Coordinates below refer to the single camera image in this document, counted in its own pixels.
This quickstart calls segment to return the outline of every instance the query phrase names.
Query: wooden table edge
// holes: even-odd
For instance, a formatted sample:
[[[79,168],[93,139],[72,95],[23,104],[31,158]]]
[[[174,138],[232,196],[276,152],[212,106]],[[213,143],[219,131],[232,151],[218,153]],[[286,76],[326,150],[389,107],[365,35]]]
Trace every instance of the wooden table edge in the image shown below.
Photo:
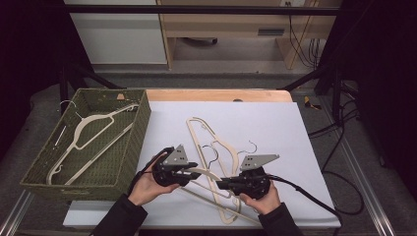
[[[272,89],[147,89],[149,101],[292,102],[287,90]]]

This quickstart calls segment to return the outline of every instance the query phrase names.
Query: person's hand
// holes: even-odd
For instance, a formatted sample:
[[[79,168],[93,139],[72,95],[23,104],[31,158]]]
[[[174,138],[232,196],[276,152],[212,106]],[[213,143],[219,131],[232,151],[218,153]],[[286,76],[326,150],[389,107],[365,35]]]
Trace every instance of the person's hand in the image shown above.
[[[166,155],[166,153],[160,155],[158,158],[161,158],[164,155]],[[173,184],[167,187],[158,185],[153,179],[153,175],[151,173],[154,164],[155,162],[148,167],[138,182],[136,182],[135,187],[128,198],[130,202],[136,206],[145,205],[161,194],[172,193],[172,191],[180,186],[179,184]]]
[[[278,191],[276,190],[273,182],[270,180],[270,186],[268,193],[259,200],[251,199],[246,194],[240,194],[240,199],[247,206],[254,208],[259,214],[268,214],[281,206],[281,200],[279,199]]]

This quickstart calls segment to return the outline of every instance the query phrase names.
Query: gray bracket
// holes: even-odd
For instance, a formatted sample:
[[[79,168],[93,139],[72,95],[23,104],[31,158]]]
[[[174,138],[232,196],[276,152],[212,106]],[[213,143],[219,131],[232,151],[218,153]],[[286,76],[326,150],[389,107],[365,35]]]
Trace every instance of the gray bracket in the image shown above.
[[[277,154],[261,154],[261,155],[247,155],[243,159],[240,170],[250,170],[257,169],[271,161],[278,159],[279,155]]]
[[[188,165],[187,154],[183,145],[179,145],[168,157],[163,161],[163,165]]]

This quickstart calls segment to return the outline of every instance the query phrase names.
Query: black sleeve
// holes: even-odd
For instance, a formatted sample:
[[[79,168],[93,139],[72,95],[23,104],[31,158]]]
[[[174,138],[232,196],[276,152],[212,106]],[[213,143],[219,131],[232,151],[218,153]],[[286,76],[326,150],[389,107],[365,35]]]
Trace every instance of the black sleeve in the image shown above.
[[[288,211],[285,203],[268,214],[260,214],[259,220],[268,236],[299,236],[303,235]]]
[[[141,206],[135,206],[126,195],[122,195],[90,236],[135,235],[147,215]]]

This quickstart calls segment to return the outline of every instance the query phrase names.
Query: white cabinet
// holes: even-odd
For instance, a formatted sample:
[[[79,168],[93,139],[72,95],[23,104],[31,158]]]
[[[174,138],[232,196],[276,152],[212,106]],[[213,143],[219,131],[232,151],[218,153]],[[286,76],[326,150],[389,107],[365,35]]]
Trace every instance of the white cabinet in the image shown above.
[[[65,0],[66,4],[155,5],[154,0]],[[166,64],[158,14],[71,14],[92,64]]]

